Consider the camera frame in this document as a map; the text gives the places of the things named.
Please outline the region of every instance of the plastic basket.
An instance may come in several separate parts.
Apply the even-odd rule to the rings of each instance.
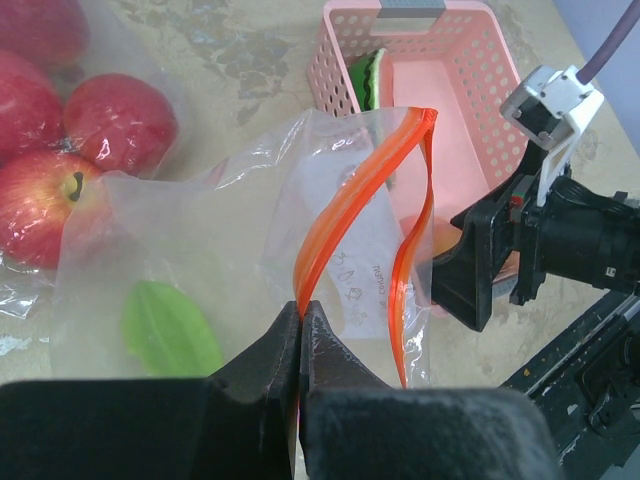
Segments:
[[[318,109],[335,116],[359,112],[347,67],[387,48],[394,104],[440,112],[434,137],[435,215],[450,219],[510,176],[526,137],[499,113],[519,78],[495,16],[481,2],[445,6],[418,8],[418,15],[415,8],[393,9],[394,16],[407,11],[411,17],[433,17],[428,29],[409,33],[374,28],[379,16],[389,16],[377,0],[328,2],[308,77]],[[398,171],[404,183],[424,182],[415,173]]]

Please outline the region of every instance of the beige countertop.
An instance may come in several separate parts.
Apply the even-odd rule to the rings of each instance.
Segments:
[[[274,125],[313,107],[307,62],[323,0],[109,0],[155,60],[184,85],[193,105],[191,142],[165,178],[211,168]],[[491,0],[515,64],[563,68],[583,58],[551,0]],[[599,193],[640,194],[640,160],[605,104],[573,157],[575,178]],[[602,295],[549,278],[524,307],[506,299],[478,334],[454,319],[431,325],[436,385],[498,385]],[[48,366],[49,303],[27,320],[0,317],[0,381],[43,377]]]

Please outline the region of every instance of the orange zipper strip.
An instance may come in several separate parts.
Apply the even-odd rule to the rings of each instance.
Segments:
[[[404,387],[407,384],[404,366],[405,292],[418,243],[433,212],[431,157],[437,115],[437,111],[428,108],[408,109],[400,127],[358,167],[318,215],[307,233],[293,270],[293,288],[303,318],[322,272],[349,227],[387,178],[420,145],[427,165],[427,195],[416,224],[398,249],[389,289],[391,349]]]

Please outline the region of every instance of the gray basket handle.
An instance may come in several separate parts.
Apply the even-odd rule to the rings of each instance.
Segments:
[[[444,0],[380,0],[378,18],[438,18],[447,7]]]

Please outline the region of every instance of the ziplock bag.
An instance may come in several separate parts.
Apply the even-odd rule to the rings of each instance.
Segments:
[[[176,303],[160,294],[134,293],[147,313],[132,320],[142,281],[187,297],[223,362],[259,338],[285,302],[296,299],[304,312],[315,298],[375,374],[426,384],[435,117],[417,108],[339,119],[308,111],[191,182],[107,175],[90,185],[108,211],[76,209],[65,227],[53,374],[199,374],[149,368],[150,358],[193,356],[200,346],[185,333],[191,319],[171,314]],[[403,195],[403,171],[416,165],[422,191]],[[406,235],[405,218],[414,219]],[[134,324],[145,333],[132,342]],[[168,346],[177,337],[184,341]]]
[[[152,178],[178,158],[190,116],[179,85],[92,0],[0,2],[0,105],[0,313],[25,318],[52,285],[74,173]]]

